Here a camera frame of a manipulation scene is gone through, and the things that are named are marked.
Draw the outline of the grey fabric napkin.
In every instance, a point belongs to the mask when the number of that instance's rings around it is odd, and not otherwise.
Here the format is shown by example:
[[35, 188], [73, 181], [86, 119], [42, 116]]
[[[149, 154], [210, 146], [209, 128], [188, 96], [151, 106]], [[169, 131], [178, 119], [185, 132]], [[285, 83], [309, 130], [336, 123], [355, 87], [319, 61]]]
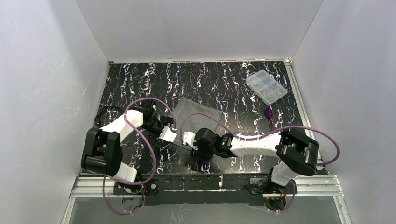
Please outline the grey fabric napkin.
[[[178, 104], [176, 105], [175, 109], [172, 112], [175, 115], [177, 122], [177, 136], [173, 141], [173, 144], [185, 149], [189, 149], [189, 148], [186, 146], [182, 146], [179, 130], [182, 122], [187, 116], [193, 113], [203, 113], [211, 116], [217, 121], [220, 121], [223, 114], [223, 112], [220, 110], [203, 106], [184, 97], [182, 97], [179, 100]], [[208, 128], [209, 130], [214, 132], [217, 129], [217, 127], [218, 127], [218, 123], [213, 121], [212, 119], [203, 115], [194, 115], [188, 118], [187, 121], [184, 123], [183, 132], [196, 133], [200, 128]]]

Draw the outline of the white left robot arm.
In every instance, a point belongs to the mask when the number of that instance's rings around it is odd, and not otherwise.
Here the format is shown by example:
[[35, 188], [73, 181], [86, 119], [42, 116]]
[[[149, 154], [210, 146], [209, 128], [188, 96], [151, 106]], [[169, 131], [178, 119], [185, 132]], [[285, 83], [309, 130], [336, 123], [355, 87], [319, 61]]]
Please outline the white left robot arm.
[[153, 98], [147, 98], [138, 106], [126, 109], [123, 115], [110, 124], [87, 131], [80, 166], [83, 170], [111, 177], [128, 185], [146, 184], [136, 182], [138, 171], [122, 161], [121, 144], [132, 132], [148, 131], [157, 139], [173, 142], [176, 138], [174, 115], [157, 116]]

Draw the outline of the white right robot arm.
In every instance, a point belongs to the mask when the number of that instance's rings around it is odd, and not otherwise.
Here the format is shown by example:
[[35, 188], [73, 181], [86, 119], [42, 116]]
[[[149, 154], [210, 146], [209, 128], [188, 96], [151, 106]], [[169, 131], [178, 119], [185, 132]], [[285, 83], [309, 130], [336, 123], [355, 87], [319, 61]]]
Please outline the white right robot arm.
[[253, 156], [278, 157], [281, 162], [269, 173], [269, 181], [286, 186], [298, 175], [316, 173], [319, 143], [295, 128], [288, 128], [264, 138], [224, 134], [219, 136], [207, 128], [196, 133], [184, 132], [182, 142], [192, 148], [190, 156], [208, 162], [216, 155], [222, 158]]

